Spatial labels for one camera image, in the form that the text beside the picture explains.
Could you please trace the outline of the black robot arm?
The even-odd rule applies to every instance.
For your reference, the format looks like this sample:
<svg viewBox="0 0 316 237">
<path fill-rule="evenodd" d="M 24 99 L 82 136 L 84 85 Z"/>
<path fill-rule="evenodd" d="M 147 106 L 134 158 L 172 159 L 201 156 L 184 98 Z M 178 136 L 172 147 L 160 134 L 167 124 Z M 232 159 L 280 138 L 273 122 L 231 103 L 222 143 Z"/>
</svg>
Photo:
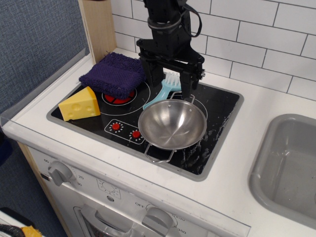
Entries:
<svg viewBox="0 0 316 237">
<path fill-rule="evenodd" d="M 151 86 L 163 80 L 163 69 L 180 74 L 183 98 L 188 98 L 198 82 L 204 77 L 204 58 L 191 47 L 192 38 L 201 33 L 199 23 L 197 33 L 192 34 L 190 14 L 199 15 L 185 0 L 146 0 L 148 26 L 152 39 L 139 39 L 140 60 Z"/>
</svg>

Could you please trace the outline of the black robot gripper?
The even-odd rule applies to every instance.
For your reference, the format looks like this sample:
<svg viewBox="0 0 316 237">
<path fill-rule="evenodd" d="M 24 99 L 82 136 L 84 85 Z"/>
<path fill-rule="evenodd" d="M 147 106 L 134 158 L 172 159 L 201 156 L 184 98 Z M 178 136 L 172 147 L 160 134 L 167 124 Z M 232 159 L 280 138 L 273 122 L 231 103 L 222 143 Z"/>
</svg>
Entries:
<svg viewBox="0 0 316 237">
<path fill-rule="evenodd" d="M 148 83 L 156 87 L 164 79 L 163 68 L 180 73 L 183 99 L 196 90 L 204 75 L 204 58 L 191 47 L 190 24 L 149 25 L 152 39 L 139 39 L 140 60 Z"/>
</svg>

